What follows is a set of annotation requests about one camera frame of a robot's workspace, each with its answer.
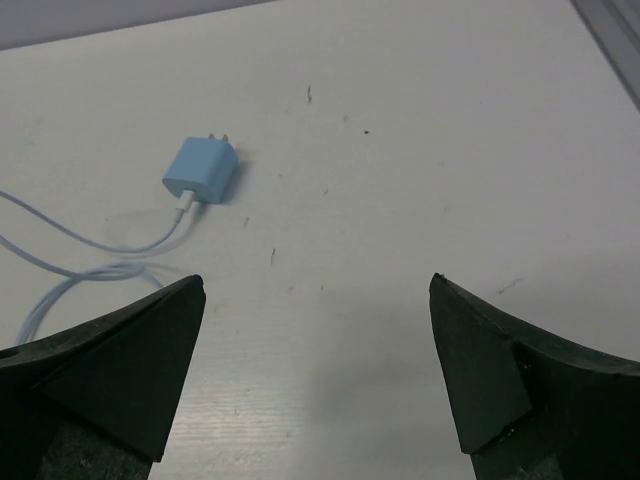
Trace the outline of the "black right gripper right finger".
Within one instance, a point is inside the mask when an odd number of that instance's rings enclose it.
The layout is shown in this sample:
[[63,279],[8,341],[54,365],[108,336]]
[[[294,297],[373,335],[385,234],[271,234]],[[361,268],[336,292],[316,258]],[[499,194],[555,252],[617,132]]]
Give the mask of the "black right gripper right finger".
[[636,479],[639,364],[509,315],[436,274],[435,346],[478,479]]

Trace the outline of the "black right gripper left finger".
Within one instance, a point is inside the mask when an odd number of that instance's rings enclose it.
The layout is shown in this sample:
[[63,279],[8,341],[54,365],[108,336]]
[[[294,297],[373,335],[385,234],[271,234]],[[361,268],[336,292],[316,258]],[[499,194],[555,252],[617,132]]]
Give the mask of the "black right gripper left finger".
[[4,479],[146,479],[161,461],[206,295],[187,276],[1,352]]

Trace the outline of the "blue charger plug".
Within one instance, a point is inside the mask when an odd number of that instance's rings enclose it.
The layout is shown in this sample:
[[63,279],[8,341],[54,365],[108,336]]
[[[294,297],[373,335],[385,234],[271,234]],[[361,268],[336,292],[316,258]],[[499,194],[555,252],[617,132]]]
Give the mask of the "blue charger plug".
[[200,203],[220,204],[238,165],[238,154],[227,135],[188,137],[164,174],[162,184],[176,198],[190,191]]

